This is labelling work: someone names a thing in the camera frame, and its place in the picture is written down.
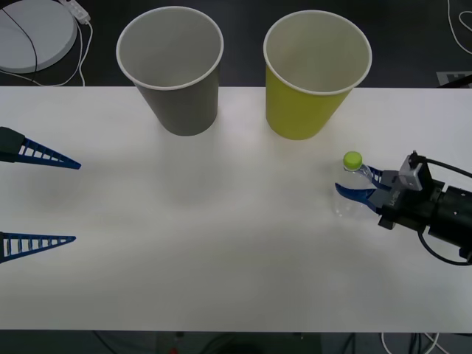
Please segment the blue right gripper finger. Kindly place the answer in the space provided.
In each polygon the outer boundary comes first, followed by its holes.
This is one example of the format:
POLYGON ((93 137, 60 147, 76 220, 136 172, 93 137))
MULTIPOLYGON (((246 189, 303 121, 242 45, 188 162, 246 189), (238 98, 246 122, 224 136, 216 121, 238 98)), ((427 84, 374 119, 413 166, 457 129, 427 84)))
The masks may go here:
POLYGON ((388 197, 387 187, 377 187, 373 189, 350 189, 335 183, 336 191, 342 197, 351 201, 363 204, 374 213, 381 213, 384 201, 388 197))
POLYGON ((379 170, 372 166, 365 166, 369 182, 377 189, 391 190, 398 179, 397 170, 379 170))

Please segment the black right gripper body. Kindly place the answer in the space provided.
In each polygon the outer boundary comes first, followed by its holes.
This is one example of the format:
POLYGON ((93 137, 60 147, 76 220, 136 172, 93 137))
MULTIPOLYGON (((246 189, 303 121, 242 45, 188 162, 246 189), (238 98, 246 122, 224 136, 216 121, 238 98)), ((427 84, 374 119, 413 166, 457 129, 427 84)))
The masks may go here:
POLYGON ((434 180, 428 167, 421 168, 420 182, 421 191, 410 190, 398 177, 381 208, 379 226, 392 230, 399 224, 414 231, 424 231, 431 224, 445 184, 434 180))

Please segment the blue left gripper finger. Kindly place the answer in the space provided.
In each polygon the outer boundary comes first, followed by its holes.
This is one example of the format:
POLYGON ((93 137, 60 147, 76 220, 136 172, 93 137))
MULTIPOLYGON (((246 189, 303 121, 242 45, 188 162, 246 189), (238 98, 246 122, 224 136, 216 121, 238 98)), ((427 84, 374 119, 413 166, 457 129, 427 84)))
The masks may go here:
POLYGON ((1 263, 64 246, 75 236, 32 235, 1 232, 1 263))
POLYGON ((1 161, 79 170, 81 164, 13 129, 1 127, 1 161))

